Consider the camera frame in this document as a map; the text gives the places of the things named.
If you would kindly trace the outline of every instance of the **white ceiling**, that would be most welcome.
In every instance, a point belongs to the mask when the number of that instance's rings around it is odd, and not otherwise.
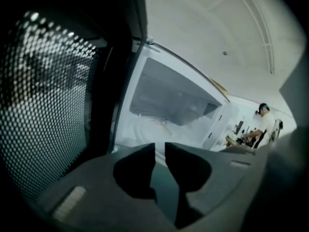
[[[146,5],[148,34],[156,42],[230,94],[290,114],[278,90],[307,40],[281,0],[146,0]]]

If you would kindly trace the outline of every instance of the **ceiling track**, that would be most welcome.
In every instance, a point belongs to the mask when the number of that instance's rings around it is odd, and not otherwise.
[[[249,12],[251,13],[256,23],[256,26],[258,27],[258,30],[260,32],[260,35],[263,41],[263,47],[266,52],[268,71],[271,74],[275,74],[273,44],[272,44],[269,29],[264,19],[263,13],[261,12],[261,9],[259,8],[259,6],[254,0],[241,0],[241,1],[244,3],[244,5],[247,7]]]

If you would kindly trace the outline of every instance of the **white t-shirt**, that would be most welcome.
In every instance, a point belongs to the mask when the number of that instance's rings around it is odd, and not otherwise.
[[[268,144],[271,134],[274,130],[275,123],[276,120],[271,113],[267,113],[262,117],[262,122],[257,129],[262,131],[262,133],[264,133],[266,130],[266,133],[262,141],[259,143],[258,148]]]

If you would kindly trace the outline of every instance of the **perforated mesh panel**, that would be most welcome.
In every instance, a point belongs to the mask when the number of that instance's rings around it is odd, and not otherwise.
[[[85,94],[97,49],[37,13],[8,33],[1,56],[1,158],[36,199],[86,148]]]

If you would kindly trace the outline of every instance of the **man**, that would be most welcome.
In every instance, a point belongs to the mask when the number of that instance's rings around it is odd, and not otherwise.
[[[266,103],[262,103],[259,106],[259,110],[257,111],[257,113],[262,117],[261,124],[259,125],[257,130],[244,135],[245,138],[255,138],[259,136],[259,139],[253,146],[254,148],[259,148],[268,144],[276,123],[276,120],[274,116],[270,113],[270,109]]]

